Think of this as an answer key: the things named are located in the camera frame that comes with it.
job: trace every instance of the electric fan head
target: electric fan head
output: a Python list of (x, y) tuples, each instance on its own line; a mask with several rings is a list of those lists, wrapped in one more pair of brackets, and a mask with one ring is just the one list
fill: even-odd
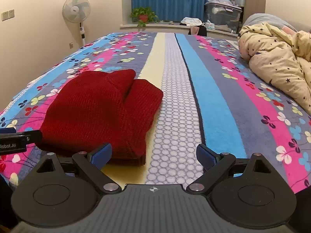
[(66, 0), (63, 6), (63, 17), (72, 23), (83, 22), (91, 13), (88, 0)]

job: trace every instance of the floral bedsheet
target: floral bedsheet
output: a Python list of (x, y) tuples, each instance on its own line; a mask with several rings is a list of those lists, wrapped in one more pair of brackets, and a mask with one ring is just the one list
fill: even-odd
[[(236, 43), (226, 40), (174, 33), (109, 34), (30, 82), (0, 115), (0, 128), (39, 129), (68, 81), (87, 70), (121, 69), (134, 69), (137, 79), (145, 78), (164, 92), (147, 137), (140, 179), (132, 180), (123, 171), (121, 182), (187, 186), (203, 173), (195, 148), (204, 143), (236, 157), (260, 152), (294, 192), (309, 186), (311, 117), (256, 77)], [(25, 153), (1, 156), (0, 173), (16, 186), (45, 153), (31, 144)]]

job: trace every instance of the logo symbol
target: logo symbol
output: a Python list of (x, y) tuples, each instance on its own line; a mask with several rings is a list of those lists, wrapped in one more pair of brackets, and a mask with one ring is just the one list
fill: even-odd
[(156, 187), (152, 187), (152, 188), (149, 188), (148, 190), (150, 190), (151, 192), (156, 192), (158, 190), (160, 190), (159, 188), (156, 188)]

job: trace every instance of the red flower pot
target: red flower pot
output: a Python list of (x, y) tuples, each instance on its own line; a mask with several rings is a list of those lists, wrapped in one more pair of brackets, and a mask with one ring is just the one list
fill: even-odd
[(147, 15), (140, 15), (139, 20), (141, 20), (143, 23), (148, 21), (148, 16)]

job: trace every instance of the screw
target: screw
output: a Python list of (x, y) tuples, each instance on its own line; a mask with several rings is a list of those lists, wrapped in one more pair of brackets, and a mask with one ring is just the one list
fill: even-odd
[(195, 192), (199, 192), (204, 189), (204, 186), (200, 183), (192, 183), (189, 185), (189, 189)]
[(115, 191), (119, 188), (119, 185), (116, 183), (107, 183), (104, 185), (106, 191)]

